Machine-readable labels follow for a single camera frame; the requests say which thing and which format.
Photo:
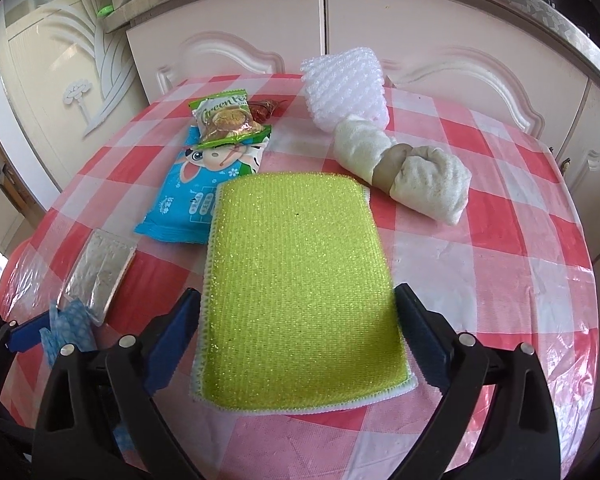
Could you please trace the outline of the blue white knotted cloth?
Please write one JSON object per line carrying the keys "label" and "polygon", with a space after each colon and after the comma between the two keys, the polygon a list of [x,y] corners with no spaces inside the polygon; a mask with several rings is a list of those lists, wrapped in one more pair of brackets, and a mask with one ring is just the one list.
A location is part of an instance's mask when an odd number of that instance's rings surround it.
{"label": "blue white knotted cloth", "polygon": [[40,329],[41,344],[46,362],[53,367],[60,349],[73,344],[81,352],[97,349],[87,308],[79,299],[71,300],[62,309],[51,304],[48,309],[50,327]]}

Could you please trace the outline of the silver foil pouch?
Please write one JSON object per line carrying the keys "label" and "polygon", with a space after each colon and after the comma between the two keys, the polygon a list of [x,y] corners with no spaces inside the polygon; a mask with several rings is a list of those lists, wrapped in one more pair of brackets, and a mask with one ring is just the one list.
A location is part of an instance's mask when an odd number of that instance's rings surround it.
{"label": "silver foil pouch", "polygon": [[102,326],[135,256],[132,240],[96,229],[84,243],[58,297],[63,306],[80,300],[95,326]]}

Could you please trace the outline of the blue wet wipes pack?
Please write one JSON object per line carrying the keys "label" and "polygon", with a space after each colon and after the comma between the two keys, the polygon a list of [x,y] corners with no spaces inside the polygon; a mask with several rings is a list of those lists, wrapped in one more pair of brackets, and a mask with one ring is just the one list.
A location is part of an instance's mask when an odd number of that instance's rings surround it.
{"label": "blue wet wipes pack", "polygon": [[203,150],[198,146],[199,129],[191,126],[154,203],[134,232],[163,243],[207,244],[218,186],[259,171],[271,131],[265,125],[245,143]]}

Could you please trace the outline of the yellow-green scouring sponge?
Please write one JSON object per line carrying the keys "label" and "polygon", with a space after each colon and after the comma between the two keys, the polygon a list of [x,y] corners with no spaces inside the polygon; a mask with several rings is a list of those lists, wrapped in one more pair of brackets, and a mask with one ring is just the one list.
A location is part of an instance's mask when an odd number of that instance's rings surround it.
{"label": "yellow-green scouring sponge", "polygon": [[304,415],[415,386],[364,186],[293,172],[222,184],[192,395],[224,411]]}

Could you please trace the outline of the green snack packet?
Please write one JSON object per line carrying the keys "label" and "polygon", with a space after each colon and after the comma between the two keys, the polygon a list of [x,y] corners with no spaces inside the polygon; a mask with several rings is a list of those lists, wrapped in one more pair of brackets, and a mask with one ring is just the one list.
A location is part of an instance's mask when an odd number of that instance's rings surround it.
{"label": "green snack packet", "polygon": [[255,144],[271,135],[271,127],[253,118],[244,89],[224,90],[188,103],[194,124],[188,142],[201,150]]}

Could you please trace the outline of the red candy wrapper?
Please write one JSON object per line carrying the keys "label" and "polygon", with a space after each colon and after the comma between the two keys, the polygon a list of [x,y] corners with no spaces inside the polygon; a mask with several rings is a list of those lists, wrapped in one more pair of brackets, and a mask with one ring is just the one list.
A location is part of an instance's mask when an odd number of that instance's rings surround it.
{"label": "red candy wrapper", "polygon": [[279,116],[286,110],[287,100],[249,100],[251,116],[258,124],[266,124],[272,117]]}

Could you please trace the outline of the white foam fruit net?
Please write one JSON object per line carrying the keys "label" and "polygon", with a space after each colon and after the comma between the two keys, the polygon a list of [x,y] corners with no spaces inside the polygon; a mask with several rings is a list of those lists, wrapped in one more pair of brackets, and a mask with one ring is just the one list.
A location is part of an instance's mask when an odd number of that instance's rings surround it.
{"label": "white foam fruit net", "polygon": [[389,123],[385,76],[370,48],[307,58],[300,64],[303,95],[314,124],[333,132],[354,115],[385,129]]}

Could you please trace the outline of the white lower kitchen cabinets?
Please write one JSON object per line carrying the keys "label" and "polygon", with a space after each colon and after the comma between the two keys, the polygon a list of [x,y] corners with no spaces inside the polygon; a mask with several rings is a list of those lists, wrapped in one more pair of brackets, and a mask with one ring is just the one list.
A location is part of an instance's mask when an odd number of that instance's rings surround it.
{"label": "white lower kitchen cabinets", "polygon": [[198,0],[149,12],[128,39],[150,100],[187,78],[295,73],[306,58],[368,47],[393,87],[546,144],[600,260],[600,47],[544,14],[481,0]]}

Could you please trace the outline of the small green clip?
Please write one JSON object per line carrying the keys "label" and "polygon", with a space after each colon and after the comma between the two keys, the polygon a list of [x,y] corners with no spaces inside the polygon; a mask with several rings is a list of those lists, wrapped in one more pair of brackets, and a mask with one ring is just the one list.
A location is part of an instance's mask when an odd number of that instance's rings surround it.
{"label": "small green clip", "polygon": [[99,18],[104,18],[114,12],[114,6],[112,4],[108,4],[108,6],[102,6],[96,13]]}

